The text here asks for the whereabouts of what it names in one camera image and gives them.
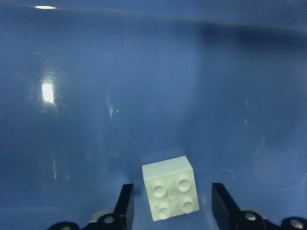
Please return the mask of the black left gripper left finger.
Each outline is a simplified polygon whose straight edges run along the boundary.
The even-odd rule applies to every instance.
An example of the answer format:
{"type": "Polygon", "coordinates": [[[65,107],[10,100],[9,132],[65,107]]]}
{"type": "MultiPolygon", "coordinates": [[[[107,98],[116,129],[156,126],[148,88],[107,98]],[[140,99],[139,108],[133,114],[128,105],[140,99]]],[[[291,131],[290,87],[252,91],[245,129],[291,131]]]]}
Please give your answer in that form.
{"type": "Polygon", "coordinates": [[[134,217],[133,184],[124,184],[116,206],[112,210],[100,210],[91,219],[92,230],[130,230],[134,217]]]}

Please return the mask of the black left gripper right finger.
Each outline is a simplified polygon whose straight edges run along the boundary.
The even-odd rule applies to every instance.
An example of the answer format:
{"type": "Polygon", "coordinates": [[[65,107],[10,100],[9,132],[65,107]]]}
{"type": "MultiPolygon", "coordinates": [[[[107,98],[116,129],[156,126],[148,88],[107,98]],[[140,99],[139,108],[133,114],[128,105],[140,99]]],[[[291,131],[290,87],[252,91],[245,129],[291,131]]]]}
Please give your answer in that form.
{"type": "Polygon", "coordinates": [[[212,212],[221,230],[262,230],[260,215],[242,211],[222,183],[212,184],[212,212]]]}

